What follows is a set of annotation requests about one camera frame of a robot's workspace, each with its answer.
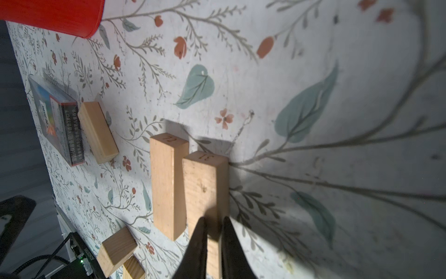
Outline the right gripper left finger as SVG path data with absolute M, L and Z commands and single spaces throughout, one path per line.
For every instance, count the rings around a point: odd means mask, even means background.
M 201 217 L 195 226 L 184 257 L 173 279 L 205 279 L 207 265 L 207 224 Z

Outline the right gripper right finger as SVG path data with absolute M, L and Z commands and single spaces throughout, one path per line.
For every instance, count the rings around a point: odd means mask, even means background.
M 223 279 L 256 279 L 231 219 L 225 216 L 221 232 L 221 267 Z

